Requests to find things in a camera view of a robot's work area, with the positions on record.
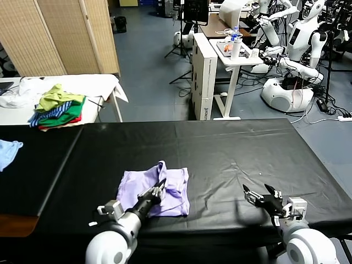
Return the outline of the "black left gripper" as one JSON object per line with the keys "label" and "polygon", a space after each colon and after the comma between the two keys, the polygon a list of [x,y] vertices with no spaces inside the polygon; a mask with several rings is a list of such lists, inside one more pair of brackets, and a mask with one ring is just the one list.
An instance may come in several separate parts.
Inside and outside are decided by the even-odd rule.
{"label": "black left gripper", "polygon": [[163,190],[166,185],[166,179],[156,183],[137,196],[137,203],[132,207],[131,212],[139,218],[146,218],[153,206],[160,204],[163,196]]}

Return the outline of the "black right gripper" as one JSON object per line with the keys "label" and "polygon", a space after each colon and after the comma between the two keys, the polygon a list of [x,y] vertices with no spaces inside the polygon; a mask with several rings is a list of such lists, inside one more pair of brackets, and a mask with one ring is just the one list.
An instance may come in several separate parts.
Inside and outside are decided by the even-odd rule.
{"label": "black right gripper", "polygon": [[243,184],[245,200],[256,207],[263,208],[271,217],[277,216],[283,218],[286,212],[282,205],[282,192],[268,184],[265,184],[265,187],[270,194],[262,196],[251,191],[245,184]]}

